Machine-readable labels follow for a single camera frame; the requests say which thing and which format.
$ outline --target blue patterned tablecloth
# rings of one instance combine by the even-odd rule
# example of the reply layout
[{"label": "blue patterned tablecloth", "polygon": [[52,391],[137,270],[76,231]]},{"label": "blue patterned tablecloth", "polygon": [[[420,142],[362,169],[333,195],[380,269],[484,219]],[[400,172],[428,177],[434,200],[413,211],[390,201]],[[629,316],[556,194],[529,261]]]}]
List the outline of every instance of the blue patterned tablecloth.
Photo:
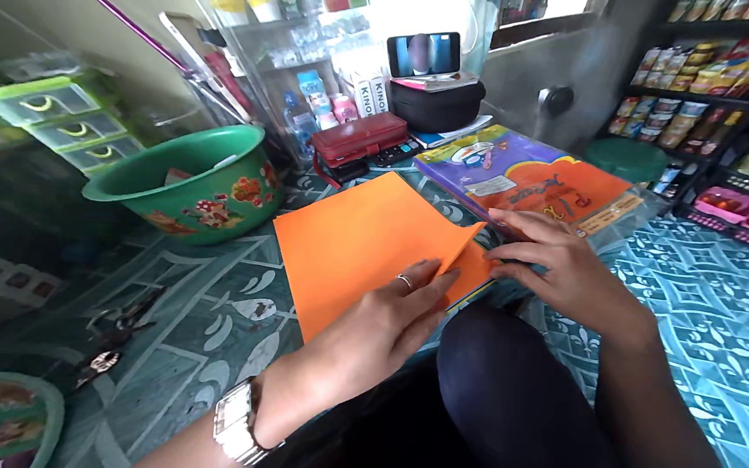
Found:
[{"label": "blue patterned tablecloth", "polygon": [[[476,221],[411,166],[395,170],[452,222]],[[283,211],[335,193],[312,171],[283,176]],[[631,215],[593,243],[658,315],[678,388],[725,466],[749,467],[749,247],[673,218],[651,221],[620,240],[621,231],[637,226]],[[479,240],[488,247],[498,243],[488,231]],[[210,409],[235,382],[302,346],[270,222],[213,247],[184,246],[146,229],[114,248],[99,268],[80,271],[45,310],[1,327],[0,371],[70,388],[73,365],[93,349],[88,320],[163,286],[168,291],[148,314],[157,324],[122,350],[107,375],[68,397],[52,466],[128,467]],[[495,292],[501,300],[517,293],[509,283]],[[527,317],[593,398],[598,336],[539,302]],[[436,335],[426,346],[435,343]]]}]

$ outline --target green stool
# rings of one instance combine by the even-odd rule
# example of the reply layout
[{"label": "green stool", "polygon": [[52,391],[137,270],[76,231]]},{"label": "green stool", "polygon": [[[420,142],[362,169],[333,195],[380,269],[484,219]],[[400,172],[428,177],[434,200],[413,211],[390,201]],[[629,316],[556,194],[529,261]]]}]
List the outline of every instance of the green stool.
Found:
[{"label": "green stool", "polygon": [[597,140],[588,145],[583,160],[633,184],[659,180],[669,162],[660,148],[628,138]]}]

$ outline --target orange paper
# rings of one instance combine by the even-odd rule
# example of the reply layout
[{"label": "orange paper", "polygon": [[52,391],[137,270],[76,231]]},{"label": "orange paper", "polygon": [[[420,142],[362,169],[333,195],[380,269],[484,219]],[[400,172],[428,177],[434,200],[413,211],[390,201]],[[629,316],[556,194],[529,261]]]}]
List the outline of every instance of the orange paper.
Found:
[{"label": "orange paper", "polygon": [[425,258],[441,274],[459,258],[460,300],[488,281],[489,263],[472,239],[484,227],[458,227],[395,172],[388,172],[274,220],[305,342],[372,289]]}]

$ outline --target knee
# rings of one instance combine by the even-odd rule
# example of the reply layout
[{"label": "knee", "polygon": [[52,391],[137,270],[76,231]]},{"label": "knee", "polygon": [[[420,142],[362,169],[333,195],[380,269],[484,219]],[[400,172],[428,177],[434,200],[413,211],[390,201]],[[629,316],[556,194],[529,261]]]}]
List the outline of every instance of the knee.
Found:
[{"label": "knee", "polygon": [[468,307],[444,327],[438,351],[439,372],[463,375],[488,366],[516,366],[534,358],[544,339],[522,319],[499,309]]}]

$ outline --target drawer handle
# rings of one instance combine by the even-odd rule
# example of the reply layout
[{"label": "drawer handle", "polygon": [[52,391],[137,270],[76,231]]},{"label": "drawer handle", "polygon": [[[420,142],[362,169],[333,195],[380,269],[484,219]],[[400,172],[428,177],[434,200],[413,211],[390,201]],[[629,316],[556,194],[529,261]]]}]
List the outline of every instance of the drawer handle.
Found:
[{"label": "drawer handle", "polygon": [[64,133],[68,135],[69,137],[71,136],[72,137],[78,137],[78,136],[84,137],[86,133],[88,133],[88,127],[86,127],[84,123],[78,123],[78,125],[80,126],[80,129],[76,132],[68,130],[67,128],[64,128],[64,127],[57,127],[57,131],[59,131],[60,133]]},{"label": "drawer handle", "polygon": [[28,101],[21,101],[19,103],[27,107],[28,109],[31,109],[34,112],[45,112],[48,109],[50,109],[51,106],[54,105],[54,101],[52,101],[51,97],[49,96],[43,96],[42,98],[45,99],[45,102],[43,102],[42,105],[40,106],[34,106],[32,103]]},{"label": "drawer handle", "polygon": [[111,146],[106,146],[106,152],[105,153],[98,153],[96,151],[86,151],[86,154],[89,156],[99,157],[100,159],[111,157],[112,154],[114,154],[114,148]]}]

